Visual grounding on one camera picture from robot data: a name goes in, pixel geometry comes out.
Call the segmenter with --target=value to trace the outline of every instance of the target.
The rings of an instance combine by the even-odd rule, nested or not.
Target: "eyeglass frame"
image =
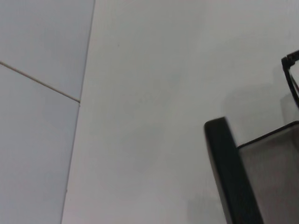
[[[297,94],[297,92],[299,93],[299,87],[298,87],[298,84],[296,83],[295,79],[293,78],[293,76],[290,73],[290,68],[298,60],[299,60],[299,50],[297,50],[293,53],[290,53],[287,56],[285,56],[284,58],[282,58],[281,63],[282,63],[282,68],[285,73],[285,78],[288,82],[288,85],[290,87],[290,90],[291,90],[291,93],[295,100],[295,103],[296,103],[297,107],[299,108],[299,96]]]

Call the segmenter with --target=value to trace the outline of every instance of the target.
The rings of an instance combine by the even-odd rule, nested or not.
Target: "eyeglasses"
[[[290,87],[291,93],[293,95],[293,98],[295,100],[297,107],[299,108],[299,87],[296,82],[296,79],[293,77],[293,75],[290,72],[291,67],[293,65],[295,65],[296,61],[298,61],[298,60],[299,60],[299,50],[295,51],[291,54],[288,54],[286,57],[281,59],[281,63],[282,63],[282,67],[285,72],[285,77],[286,77],[286,80]]]

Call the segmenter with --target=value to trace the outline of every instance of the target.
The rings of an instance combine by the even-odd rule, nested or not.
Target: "black plastic edge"
[[[279,128],[279,129],[274,130],[273,132],[270,132],[270,133],[265,134],[265,135],[263,135],[263,136],[261,136],[261,137],[258,137],[257,139],[254,139],[254,140],[249,141],[249,142],[247,142],[247,143],[245,143],[245,144],[242,144],[242,145],[238,146],[237,149],[240,150],[241,148],[243,148],[243,147],[245,147],[245,146],[247,146],[247,145],[250,145],[250,144],[252,144],[252,143],[258,142],[258,141],[260,141],[260,140],[262,140],[262,139],[265,139],[265,138],[269,137],[270,135],[276,134],[276,133],[278,133],[278,132],[280,132],[280,131],[283,131],[283,130],[285,130],[285,129],[287,129],[287,128],[290,128],[290,127],[293,127],[293,126],[295,126],[295,125],[299,125],[299,121],[294,121],[294,122],[292,122],[292,123],[290,123],[290,124],[287,124],[287,125],[285,125],[285,126]]]
[[[227,222],[232,224],[263,224],[238,148],[226,119],[211,120],[205,123],[204,129]]]

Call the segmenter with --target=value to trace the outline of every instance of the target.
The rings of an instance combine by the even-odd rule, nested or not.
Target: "white surface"
[[[0,66],[0,223],[60,224],[78,103]]]
[[[96,0],[63,224],[224,224],[203,125],[281,127],[297,1]]]
[[[0,0],[0,60],[80,99],[94,0]]]

